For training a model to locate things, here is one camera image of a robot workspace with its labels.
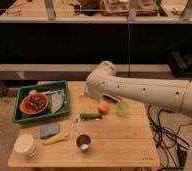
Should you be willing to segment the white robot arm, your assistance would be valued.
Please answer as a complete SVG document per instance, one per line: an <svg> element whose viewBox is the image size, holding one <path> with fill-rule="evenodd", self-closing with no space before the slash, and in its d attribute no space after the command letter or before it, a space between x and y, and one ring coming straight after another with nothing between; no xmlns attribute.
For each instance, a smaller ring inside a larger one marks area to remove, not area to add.
<svg viewBox="0 0 192 171"><path fill-rule="evenodd" d="M85 94L93 99L121 96L192 117L192 80L117 77L110 61L101 62L87 76ZM192 138L184 171L192 171Z"/></svg>

